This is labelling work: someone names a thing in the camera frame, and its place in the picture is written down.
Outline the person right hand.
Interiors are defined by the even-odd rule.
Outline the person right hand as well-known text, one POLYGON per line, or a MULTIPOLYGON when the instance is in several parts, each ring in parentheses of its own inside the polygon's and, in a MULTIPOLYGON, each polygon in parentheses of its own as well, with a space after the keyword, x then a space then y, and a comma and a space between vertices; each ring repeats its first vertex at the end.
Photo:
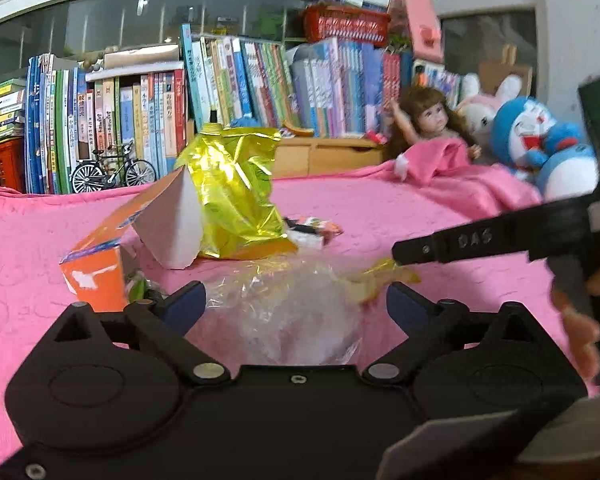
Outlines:
POLYGON ((590 297, 600 297, 600 267, 585 282, 580 264, 571 257, 549 258, 547 265, 554 274, 550 302, 562 320, 569 352, 580 375, 591 380, 600 374, 600 323, 583 305, 590 297))

